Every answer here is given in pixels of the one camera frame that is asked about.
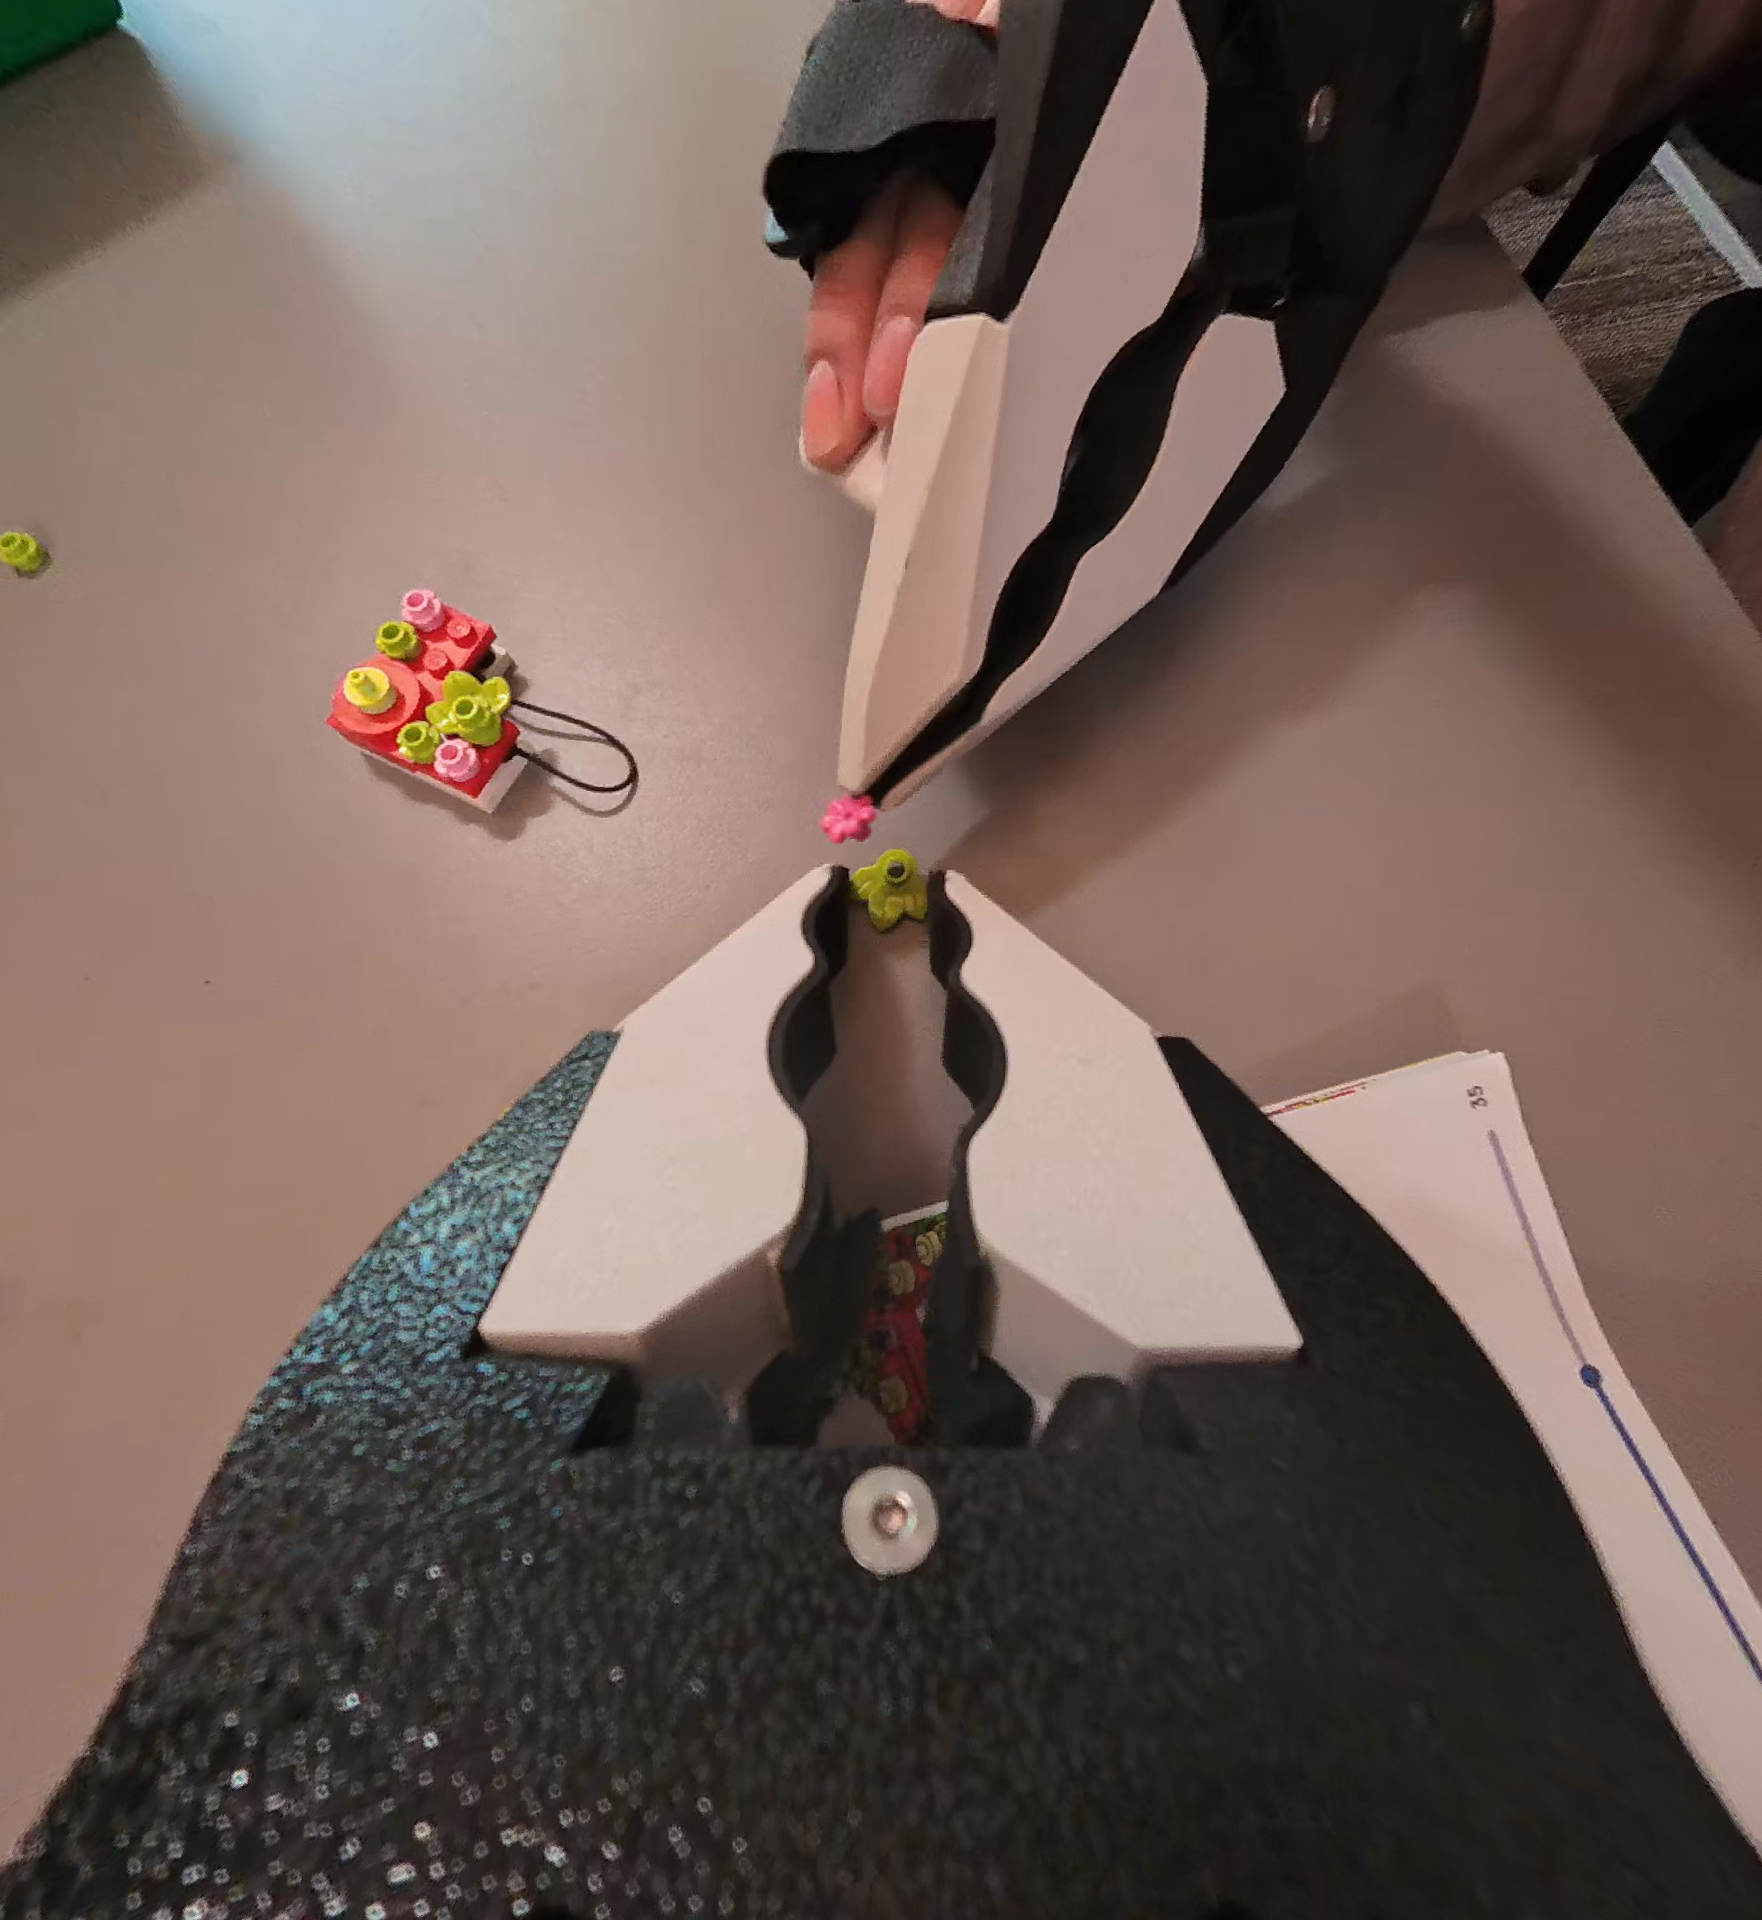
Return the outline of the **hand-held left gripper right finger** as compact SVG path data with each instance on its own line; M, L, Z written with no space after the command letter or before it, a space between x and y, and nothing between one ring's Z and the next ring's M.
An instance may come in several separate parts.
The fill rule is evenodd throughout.
M928 1293L946 1445L1023 1445L1075 1380L1275 1362L1300 1332L1147 1023L956 872L930 886L968 1102Z

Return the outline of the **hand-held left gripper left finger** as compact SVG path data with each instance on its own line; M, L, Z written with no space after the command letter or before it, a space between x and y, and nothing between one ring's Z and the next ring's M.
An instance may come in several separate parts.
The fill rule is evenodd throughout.
M623 1023L478 1336L692 1380L814 1444L853 1352L853 1221L806 1096L835 1060L848 873L806 873Z

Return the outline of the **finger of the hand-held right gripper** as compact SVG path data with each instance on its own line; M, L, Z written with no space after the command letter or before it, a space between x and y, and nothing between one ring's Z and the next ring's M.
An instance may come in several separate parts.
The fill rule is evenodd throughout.
M1212 322L1210 78L1149 4L1012 310L932 319L894 427L856 460L873 532L837 779L895 798L1037 645L1078 557L1138 494Z
M894 781L895 798L911 797L996 732L1160 594L1282 398L1277 322L1227 315L1205 326L1176 383L1156 460L1117 528L1078 557L1061 606L990 689L983 714L904 769Z

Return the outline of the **person's right forearm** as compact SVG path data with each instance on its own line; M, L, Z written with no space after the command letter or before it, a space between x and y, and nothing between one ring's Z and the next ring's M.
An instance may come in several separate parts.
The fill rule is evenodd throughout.
M1552 188L1630 134L1762 97L1762 2L1499 2L1477 102L1421 223Z

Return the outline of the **lego instruction booklet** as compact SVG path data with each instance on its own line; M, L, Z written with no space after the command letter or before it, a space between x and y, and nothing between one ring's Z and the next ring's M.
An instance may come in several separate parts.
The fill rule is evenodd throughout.
M1409 1257L1499 1374L1661 1704L1762 1856L1762 1607L1589 1301L1499 1052L1266 1111Z

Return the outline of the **small red lego assembly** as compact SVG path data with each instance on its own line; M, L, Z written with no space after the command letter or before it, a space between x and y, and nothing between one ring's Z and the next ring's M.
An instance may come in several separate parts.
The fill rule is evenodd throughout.
M493 814L528 775L590 811L625 806L640 761L611 731L533 700L493 623L405 593L333 688L330 731L414 789Z

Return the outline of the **person's right hand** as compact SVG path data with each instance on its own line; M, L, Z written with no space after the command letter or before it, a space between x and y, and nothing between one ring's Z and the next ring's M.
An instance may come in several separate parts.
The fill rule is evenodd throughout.
M900 174L818 258L802 351L801 451L810 467L844 470L894 421L961 217L940 181Z

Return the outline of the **black chair leg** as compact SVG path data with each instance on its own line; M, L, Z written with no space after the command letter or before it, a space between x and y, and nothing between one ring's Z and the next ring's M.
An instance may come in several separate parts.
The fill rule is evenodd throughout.
M1597 230L1666 146L1668 124L1656 123L1598 153L1577 191L1522 271L1536 300L1547 300Z

